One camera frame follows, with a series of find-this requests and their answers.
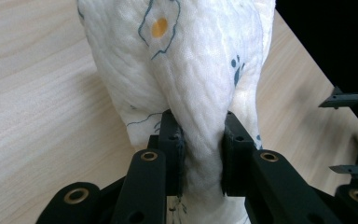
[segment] muslin cloth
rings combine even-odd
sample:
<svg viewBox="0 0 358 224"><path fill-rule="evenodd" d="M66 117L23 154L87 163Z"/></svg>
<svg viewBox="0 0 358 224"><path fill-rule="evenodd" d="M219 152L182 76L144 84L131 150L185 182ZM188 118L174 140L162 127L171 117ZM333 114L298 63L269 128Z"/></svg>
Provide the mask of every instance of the muslin cloth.
<svg viewBox="0 0 358 224"><path fill-rule="evenodd" d="M255 94L274 0L78 0L94 61L132 145L146 148L171 109L186 141L185 185L168 223L245 223L220 187L231 110L261 148Z"/></svg>

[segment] wooden surface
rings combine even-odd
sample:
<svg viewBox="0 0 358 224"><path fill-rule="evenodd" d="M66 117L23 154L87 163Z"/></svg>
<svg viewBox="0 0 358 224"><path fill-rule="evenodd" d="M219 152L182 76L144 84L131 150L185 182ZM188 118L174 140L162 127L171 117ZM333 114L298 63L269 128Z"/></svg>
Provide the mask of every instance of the wooden surface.
<svg viewBox="0 0 358 224"><path fill-rule="evenodd" d="M332 90L277 14L258 89L264 148L280 151L314 187L333 193L353 163L358 121L321 109ZM133 149L97 75L75 0L0 1L0 223L34 223L64 186L104 188Z"/></svg>

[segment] towel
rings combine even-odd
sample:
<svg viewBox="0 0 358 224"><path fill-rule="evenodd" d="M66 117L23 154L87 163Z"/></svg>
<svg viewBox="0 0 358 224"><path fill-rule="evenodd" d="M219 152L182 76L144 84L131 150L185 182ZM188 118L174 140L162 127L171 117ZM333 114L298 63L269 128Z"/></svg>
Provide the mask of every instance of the towel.
<svg viewBox="0 0 358 224"><path fill-rule="evenodd" d="M269 53L273 0L78 0L98 72L136 150L170 109L186 141L184 193L168 223L245 223L222 194L221 140L231 110L254 138L255 93Z"/></svg>

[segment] dark area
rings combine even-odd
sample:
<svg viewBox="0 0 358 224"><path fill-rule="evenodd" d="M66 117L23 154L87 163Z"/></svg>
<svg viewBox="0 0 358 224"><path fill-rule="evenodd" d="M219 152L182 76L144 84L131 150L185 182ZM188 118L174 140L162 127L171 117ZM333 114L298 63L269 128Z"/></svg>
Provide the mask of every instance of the dark area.
<svg viewBox="0 0 358 224"><path fill-rule="evenodd" d="M335 86L358 91L358 0L277 0L276 8Z"/></svg>

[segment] white cloth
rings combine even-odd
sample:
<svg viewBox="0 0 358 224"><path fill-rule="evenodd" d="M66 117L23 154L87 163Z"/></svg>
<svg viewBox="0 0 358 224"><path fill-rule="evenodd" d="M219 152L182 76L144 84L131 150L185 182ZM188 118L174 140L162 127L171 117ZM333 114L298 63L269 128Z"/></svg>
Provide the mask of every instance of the white cloth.
<svg viewBox="0 0 358 224"><path fill-rule="evenodd" d="M230 109L261 147L255 93L274 6L274 0L78 1L99 74L134 147L145 148L168 108L184 130L184 196L169 199L169 223L247 220L244 199L222 195L220 142Z"/></svg>

